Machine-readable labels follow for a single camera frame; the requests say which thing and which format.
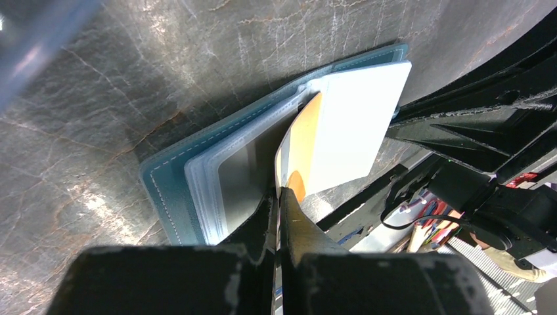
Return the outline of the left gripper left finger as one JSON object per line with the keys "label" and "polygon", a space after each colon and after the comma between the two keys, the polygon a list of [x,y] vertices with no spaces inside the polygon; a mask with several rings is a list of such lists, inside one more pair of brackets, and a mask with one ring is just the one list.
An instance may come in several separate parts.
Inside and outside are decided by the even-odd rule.
{"label": "left gripper left finger", "polygon": [[273,314],[278,202],[217,245],[101,246],[82,251],[49,314]]}

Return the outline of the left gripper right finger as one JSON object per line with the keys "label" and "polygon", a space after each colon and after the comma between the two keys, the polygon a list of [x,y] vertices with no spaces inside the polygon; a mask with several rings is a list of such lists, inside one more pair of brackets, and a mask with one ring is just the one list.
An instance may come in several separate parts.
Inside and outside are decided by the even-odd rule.
{"label": "left gripper right finger", "polygon": [[279,199],[285,314],[491,314],[474,267],[457,255],[351,253]]}

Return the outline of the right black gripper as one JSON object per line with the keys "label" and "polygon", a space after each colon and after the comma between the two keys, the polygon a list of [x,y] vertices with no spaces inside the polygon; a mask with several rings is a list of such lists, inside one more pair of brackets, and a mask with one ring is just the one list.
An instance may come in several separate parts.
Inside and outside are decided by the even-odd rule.
{"label": "right black gripper", "polygon": [[513,259],[556,260],[556,19],[402,107],[386,133],[434,152],[428,188]]}

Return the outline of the blue card holder wallet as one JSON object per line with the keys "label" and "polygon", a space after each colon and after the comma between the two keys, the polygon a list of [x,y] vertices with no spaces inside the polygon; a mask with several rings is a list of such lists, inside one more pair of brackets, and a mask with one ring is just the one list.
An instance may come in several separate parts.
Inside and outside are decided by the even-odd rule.
{"label": "blue card holder wallet", "polygon": [[332,74],[402,62],[385,46],[307,72],[142,162],[140,179],[172,245],[215,245],[250,215],[274,181],[274,158],[308,89]]}

